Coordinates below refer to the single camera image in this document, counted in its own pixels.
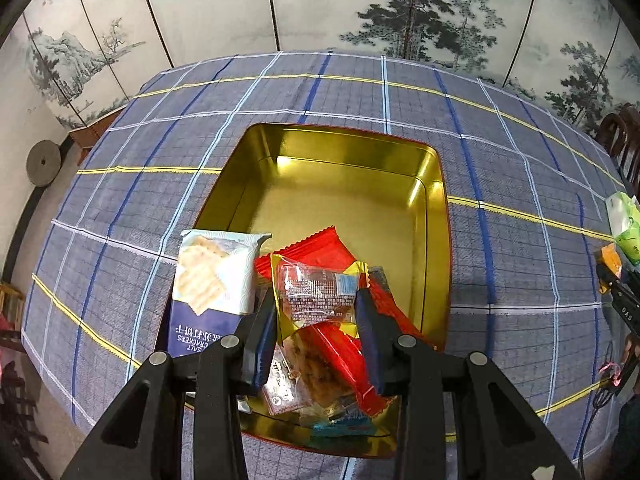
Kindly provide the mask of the round grey stone disc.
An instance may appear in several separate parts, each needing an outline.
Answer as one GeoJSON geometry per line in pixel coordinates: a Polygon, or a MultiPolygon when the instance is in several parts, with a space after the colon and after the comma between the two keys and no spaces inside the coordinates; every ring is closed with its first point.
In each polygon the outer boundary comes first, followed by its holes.
{"type": "Polygon", "coordinates": [[[62,166],[62,156],[58,144],[51,140],[36,143],[26,159],[26,174],[36,188],[45,188],[58,175],[62,166]]]}

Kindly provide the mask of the orange snack packet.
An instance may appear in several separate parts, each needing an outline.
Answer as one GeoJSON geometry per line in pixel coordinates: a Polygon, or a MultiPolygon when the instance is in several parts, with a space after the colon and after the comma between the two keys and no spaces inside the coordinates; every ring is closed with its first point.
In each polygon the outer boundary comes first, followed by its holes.
{"type": "Polygon", "coordinates": [[[597,265],[599,290],[606,294],[615,280],[620,280],[623,274],[623,263],[617,252],[616,244],[610,243],[599,248],[594,253],[597,265]]]}

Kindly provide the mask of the painted folding screen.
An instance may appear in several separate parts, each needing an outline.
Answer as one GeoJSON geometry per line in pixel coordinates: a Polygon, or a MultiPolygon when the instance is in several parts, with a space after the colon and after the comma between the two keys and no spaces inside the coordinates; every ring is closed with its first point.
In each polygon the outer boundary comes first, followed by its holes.
{"type": "Polygon", "coordinates": [[[1,47],[3,131],[57,138],[165,68],[341,50],[436,64],[593,130],[639,101],[639,46],[610,0],[30,0],[1,47]]]}

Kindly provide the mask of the dark wooden chair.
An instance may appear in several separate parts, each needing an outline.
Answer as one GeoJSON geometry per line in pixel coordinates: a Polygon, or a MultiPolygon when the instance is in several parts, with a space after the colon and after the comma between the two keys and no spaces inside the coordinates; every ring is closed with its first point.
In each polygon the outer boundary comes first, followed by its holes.
{"type": "Polygon", "coordinates": [[[607,114],[597,128],[596,141],[612,158],[626,190],[639,198],[639,107],[624,103],[607,114]]]}

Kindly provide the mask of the green tissue pack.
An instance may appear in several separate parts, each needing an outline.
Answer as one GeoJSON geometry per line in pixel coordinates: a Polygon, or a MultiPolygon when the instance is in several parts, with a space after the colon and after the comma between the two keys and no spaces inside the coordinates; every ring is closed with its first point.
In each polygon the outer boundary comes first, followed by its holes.
{"type": "Polygon", "coordinates": [[[612,237],[634,266],[640,261],[640,211],[635,197],[616,192],[605,200],[612,237]]]}

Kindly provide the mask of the red snack packet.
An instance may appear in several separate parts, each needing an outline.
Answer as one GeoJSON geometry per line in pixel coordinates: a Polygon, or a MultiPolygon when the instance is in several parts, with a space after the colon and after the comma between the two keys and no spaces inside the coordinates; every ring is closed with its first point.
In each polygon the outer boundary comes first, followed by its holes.
{"type": "MultiPolygon", "coordinates": [[[[261,278],[270,281],[271,285],[270,257],[272,255],[282,255],[334,271],[344,271],[358,261],[340,240],[333,226],[276,252],[258,257],[255,260],[255,270],[261,278]]],[[[414,336],[420,334],[408,316],[398,308],[380,272],[369,269],[368,287],[378,312],[390,316],[404,332],[414,336]]],[[[352,395],[360,411],[373,417],[386,409],[388,401],[375,392],[368,378],[359,334],[357,337],[348,336],[327,322],[307,326],[301,330],[312,337],[337,373],[352,387],[352,395]]]]}

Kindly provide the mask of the small blue candy packet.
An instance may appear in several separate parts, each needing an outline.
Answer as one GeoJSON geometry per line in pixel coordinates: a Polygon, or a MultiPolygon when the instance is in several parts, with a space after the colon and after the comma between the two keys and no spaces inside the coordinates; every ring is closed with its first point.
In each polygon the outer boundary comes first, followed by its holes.
{"type": "Polygon", "coordinates": [[[311,426],[311,434],[322,438],[364,437],[375,433],[372,419],[360,411],[332,413],[311,426]]]}

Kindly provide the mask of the clear peanut candy packet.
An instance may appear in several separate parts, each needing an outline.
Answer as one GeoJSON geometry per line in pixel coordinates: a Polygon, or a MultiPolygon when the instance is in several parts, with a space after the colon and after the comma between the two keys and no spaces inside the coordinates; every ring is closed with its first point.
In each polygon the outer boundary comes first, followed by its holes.
{"type": "Polygon", "coordinates": [[[274,348],[269,375],[262,386],[262,398],[271,416],[291,413],[312,404],[306,384],[290,367],[280,346],[274,348]]]}

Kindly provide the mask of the blue soda crackers pack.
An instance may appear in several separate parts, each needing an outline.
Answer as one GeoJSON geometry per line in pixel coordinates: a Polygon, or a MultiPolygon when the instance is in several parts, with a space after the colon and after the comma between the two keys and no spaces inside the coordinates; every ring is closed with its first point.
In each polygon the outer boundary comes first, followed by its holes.
{"type": "Polygon", "coordinates": [[[254,311],[255,260],[269,233],[185,230],[172,286],[167,351],[174,358],[231,335],[254,311]]]}

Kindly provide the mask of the gold and maroon toffee tin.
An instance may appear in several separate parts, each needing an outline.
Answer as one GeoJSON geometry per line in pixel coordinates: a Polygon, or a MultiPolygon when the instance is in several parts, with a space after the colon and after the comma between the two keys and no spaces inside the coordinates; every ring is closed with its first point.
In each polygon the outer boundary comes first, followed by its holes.
{"type": "Polygon", "coordinates": [[[357,260],[384,270],[397,307],[425,339],[445,347],[449,218],[442,164],[426,144],[349,128],[252,125],[195,224],[265,233],[264,252],[333,228],[357,260]]]}

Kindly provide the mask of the dark wooden side furniture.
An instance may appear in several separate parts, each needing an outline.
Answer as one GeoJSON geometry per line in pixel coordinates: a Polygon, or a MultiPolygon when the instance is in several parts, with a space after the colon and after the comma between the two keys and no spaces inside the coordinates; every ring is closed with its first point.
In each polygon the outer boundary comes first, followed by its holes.
{"type": "Polygon", "coordinates": [[[101,136],[105,131],[111,127],[114,120],[125,109],[125,105],[117,107],[109,113],[96,118],[93,122],[90,122],[88,126],[83,126],[70,130],[68,136],[72,139],[75,145],[80,149],[78,165],[89,155],[91,150],[96,146],[101,136]]]}

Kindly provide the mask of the blue plaid tablecloth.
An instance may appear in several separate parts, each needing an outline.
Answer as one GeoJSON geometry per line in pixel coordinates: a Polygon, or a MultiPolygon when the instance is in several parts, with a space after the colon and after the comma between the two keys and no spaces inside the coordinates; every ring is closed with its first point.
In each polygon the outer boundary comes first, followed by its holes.
{"type": "Polygon", "coordinates": [[[592,260],[610,238],[605,199],[622,187],[611,159],[571,122],[484,81],[329,52],[166,70],[73,178],[32,274],[23,339],[82,434],[153,350],[180,233],[255,122],[430,144],[451,222],[448,349],[487,351],[570,457],[601,457],[620,410],[590,406],[620,340],[592,260]]]}

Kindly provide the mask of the yellow-edged clear snack packet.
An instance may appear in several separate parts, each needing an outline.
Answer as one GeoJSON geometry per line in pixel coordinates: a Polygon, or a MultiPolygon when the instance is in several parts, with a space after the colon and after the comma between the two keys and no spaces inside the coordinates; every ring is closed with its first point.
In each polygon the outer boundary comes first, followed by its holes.
{"type": "Polygon", "coordinates": [[[358,336],[355,300],[358,290],[369,286],[367,263],[355,261],[344,271],[282,255],[272,255],[270,263],[280,344],[298,330],[322,322],[358,336]]]}

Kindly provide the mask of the clear orange cracker snack bag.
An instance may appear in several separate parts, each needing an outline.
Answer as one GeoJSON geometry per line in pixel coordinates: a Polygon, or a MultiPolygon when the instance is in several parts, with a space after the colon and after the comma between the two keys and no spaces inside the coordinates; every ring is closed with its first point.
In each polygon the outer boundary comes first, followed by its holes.
{"type": "Polygon", "coordinates": [[[286,362],[305,384],[311,400],[322,408],[352,395],[352,387],[341,378],[320,346],[303,330],[283,341],[286,362]]]}

